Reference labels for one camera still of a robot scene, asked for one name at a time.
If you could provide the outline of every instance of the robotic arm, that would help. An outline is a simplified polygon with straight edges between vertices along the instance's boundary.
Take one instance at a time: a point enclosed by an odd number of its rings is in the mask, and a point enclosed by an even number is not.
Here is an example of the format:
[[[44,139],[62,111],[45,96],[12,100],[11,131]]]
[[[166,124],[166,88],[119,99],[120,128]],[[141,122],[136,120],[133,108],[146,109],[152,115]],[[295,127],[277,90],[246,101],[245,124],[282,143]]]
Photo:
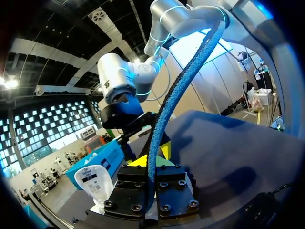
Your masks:
[[[98,61],[98,73],[107,104],[129,93],[144,102],[158,75],[163,60],[169,52],[162,45],[170,35],[181,38],[196,31],[208,29],[216,20],[229,20],[218,7],[198,6],[186,8],[178,0],[155,0],[151,4],[152,29],[144,52],[150,57],[144,63],[122,60],[117,54],[108,53]]]
[[[124,93],[130,93],[144,102],[153,86],[169,51],[161,48],[157,55],[149,57],[144,63],[126,62],[115,53],[102,56],[97,69],[107,104],[111,104]]]

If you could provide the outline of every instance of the floor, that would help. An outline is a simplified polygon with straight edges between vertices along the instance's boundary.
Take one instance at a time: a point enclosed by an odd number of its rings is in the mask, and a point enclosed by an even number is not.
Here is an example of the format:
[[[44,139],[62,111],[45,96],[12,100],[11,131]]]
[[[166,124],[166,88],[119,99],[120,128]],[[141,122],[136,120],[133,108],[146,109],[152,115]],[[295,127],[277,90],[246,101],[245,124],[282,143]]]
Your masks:
[[[41,197],[43,203],[55,213],[59,211],[70,196],[76,191],[76,187],[71,183],[66,175],[63,175],[57,181],[58,185]]]
[[[264,109],[261,112],[260,117],[259,117],[259,115],[257,113],[252,113],[252,114],[255,114],[256,116],[253,116],[251,114],[246,116],[247,115],[246,112],[248,112],[248,109],[244,109],[241,105],[239,105],[237,107],[236,111],[228,116],[231,118],[244,120],[244,121],[247,121],[250,123],[256,123],[256,124],[263,125],[263,126],[270,126],[270,124],[272,123],[271,117],[272,117],[272,112],[274,111],[274,107],[275,107],[275,102],[273,104],[271,103],[269,106],[263,106]],[[273,119],[276,119],[278,117],[278,115],[279,115],[279,110],[278,110],[278,107],[276,107]]]

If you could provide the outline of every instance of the gray table surface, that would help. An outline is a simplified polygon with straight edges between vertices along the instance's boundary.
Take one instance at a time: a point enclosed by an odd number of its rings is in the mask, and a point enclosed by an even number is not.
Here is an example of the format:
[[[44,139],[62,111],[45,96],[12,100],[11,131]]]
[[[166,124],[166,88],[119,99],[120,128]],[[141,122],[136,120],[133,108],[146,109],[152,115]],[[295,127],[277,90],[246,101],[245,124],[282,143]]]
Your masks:
[[[207,224],[236,212],[258,193],[293,181],[304,157],[303,140],[200,111],[188,111],[169,122],[166,133],[172,141],[171,161],[189,167],[197,181],[200,215],[208,219]],[[147,137],[131,142],[136,155]],[[286,193],[283,190],[277,198]],[[76,191],[59,216],[82,219],[87,199],[84,191]]]

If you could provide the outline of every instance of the bolt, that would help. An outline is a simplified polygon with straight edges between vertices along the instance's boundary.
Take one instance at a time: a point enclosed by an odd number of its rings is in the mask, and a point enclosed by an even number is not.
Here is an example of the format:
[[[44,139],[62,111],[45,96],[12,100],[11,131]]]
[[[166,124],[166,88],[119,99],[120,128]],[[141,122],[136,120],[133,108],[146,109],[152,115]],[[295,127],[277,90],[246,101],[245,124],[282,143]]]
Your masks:
[[[163,205],[161,206],[160,210],[161,210],[162,212],[168,212],[168,211],[171,210],[171,206],[168,205],[168,204],[163,204]]]
[[[166,183],[166,182],[160,182],[159,185],[160,185],[160,187],[167,187],[167,186],[168,186],[168,183]]]
[[[136,187],[142,187],[143,186],[143,183],[142,182],[137,182],[134,184]]]
[[[110,200],[104,201],[105,208],[111,208],[113,206],[113,202]]]
[[[185,180],[179,180],[179,181],[178,181],[178,186],[179,186],[179,187],[185,187],[185,186],[186,186]]]
[[[123,184],[124,184],[124,182],[121,181],[121,180],[118,180],[118,182],[116,182],[116,185],[117,185],[117,186],[122,186]]]
[[[141,204],[135,204],[132,206],[132,211],[138,212],[142,210],[142,205]]]
[[[192,199],[190,202],[189,202],[189,207],[191,208],[196,208],[198,206],[198,201],[195,200],[195,199]]]

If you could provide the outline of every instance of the blue braided cable hose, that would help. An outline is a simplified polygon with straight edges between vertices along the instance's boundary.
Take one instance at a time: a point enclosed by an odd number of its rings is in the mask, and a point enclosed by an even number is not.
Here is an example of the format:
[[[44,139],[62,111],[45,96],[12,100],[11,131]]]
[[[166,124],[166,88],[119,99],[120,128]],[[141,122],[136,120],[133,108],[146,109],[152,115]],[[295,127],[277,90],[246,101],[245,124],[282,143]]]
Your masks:
[[[207,33],[195,56],[179,74],[176,81],[171,86],[168,94],[166,95],[166,98],[157,115],[156,123],[153,125],[150,136],[142,150],[142,153],[148,151],[148,189],[146,193],[147,210],[151,207],[154,200],[156,157],[165,127],[183,93],[219,42],[223,31],[225,30],[225,26],[226,24],[222,21],[219,21],[215,26],[213,26],[213,28]]]

